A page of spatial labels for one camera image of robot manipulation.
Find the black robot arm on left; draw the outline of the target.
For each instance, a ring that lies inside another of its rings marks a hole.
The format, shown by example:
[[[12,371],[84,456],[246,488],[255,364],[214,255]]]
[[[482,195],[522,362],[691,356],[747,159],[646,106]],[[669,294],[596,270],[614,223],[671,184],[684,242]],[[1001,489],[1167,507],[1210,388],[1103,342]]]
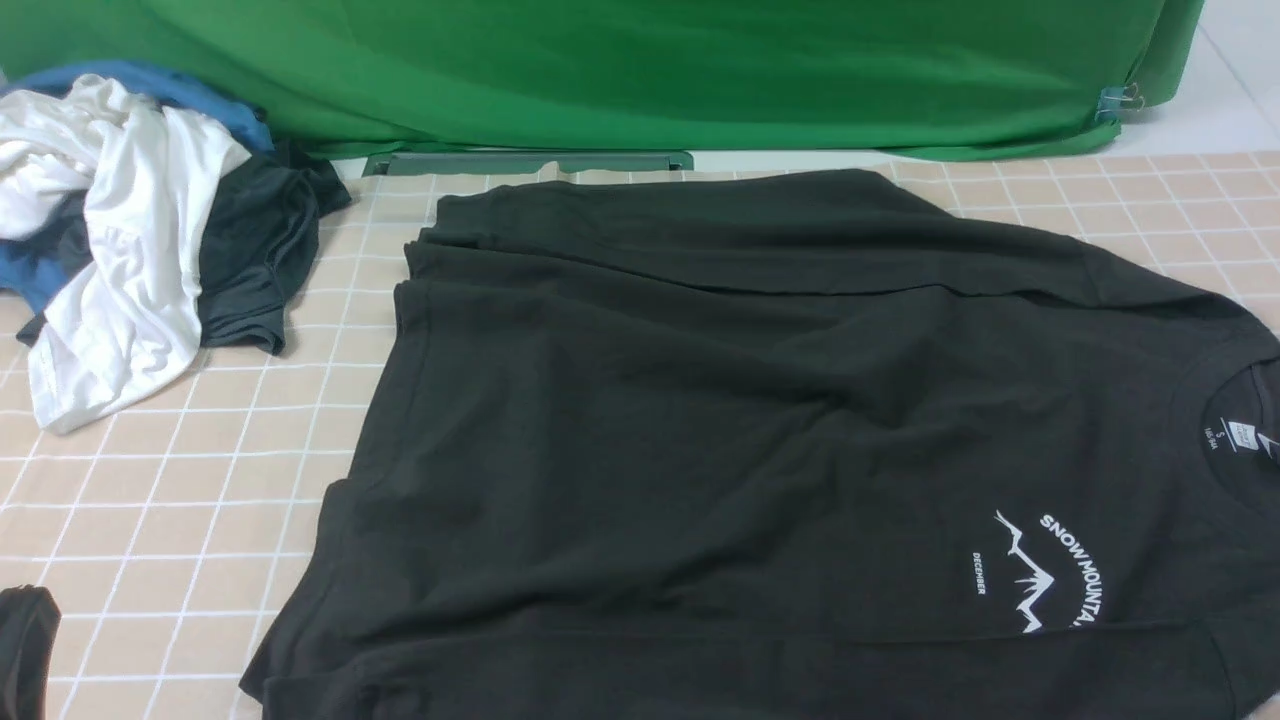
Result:
[[[1,592],[1,717],[45,717],[52,647],[61,612],[50,591],[18,585]]]

